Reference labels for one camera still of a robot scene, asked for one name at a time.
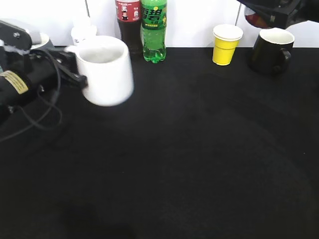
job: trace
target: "black table surface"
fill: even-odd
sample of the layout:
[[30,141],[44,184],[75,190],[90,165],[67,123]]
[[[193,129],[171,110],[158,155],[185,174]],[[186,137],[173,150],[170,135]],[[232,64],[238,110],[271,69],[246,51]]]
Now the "black table surface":
[[[319,238],[319,49],[276,78],[247,51],[135,60],[117,107],[63,88],[61,127],[0,144],[0,239]],[[25,125],[16,113],[0,135]]]

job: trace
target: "white wall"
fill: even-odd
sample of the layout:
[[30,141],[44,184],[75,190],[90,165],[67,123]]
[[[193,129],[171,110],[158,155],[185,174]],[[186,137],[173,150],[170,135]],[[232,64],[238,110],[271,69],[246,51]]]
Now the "white wall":
[[[168,47],[211,47],[212,31],[220,23],[234,24],[236,0],[168,0]],[[92,22],[101,35],[120,37],[114,0],[88,0]],[[85,13],[84,0],[8,0],[0,5],[0,18],[15,18],[37,26],[55,45],[72,40],[72,16]],[[242,8],[238,26],[244,30],[240,46],[253,46],[259,29],[249,25]],[[319,23],[305,22],[288,28],[296,36],[296,47],[319,47]]]

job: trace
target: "mug handle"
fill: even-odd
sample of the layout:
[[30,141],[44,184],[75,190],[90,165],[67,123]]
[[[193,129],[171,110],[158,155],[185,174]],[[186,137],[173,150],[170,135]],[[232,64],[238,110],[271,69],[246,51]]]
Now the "mug handle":
[[280,57],[283,57],[283,61],[281,61],[281,64],[273,67],[275,74],[279,74],[287,70],[291,61],[291,53],[287,49],[282,48],[280,49]]

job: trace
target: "white mug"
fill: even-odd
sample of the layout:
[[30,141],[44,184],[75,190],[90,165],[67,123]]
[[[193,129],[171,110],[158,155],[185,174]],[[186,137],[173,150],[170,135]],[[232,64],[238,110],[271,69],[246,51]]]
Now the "white mug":
[[88,78],[84,97],[98,106],[116,106],[133,93],[134,82],[129,49],[111,36],[94,36],[65,48],[76,54],[80,75]]

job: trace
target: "black mug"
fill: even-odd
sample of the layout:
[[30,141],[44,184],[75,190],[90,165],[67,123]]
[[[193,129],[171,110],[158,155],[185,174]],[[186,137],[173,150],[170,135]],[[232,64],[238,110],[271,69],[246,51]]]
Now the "black mug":
[[248,65],[259,73],[281,74],[290,64],[294,42],[294,35],[286,30],[263,29],[259,33]]

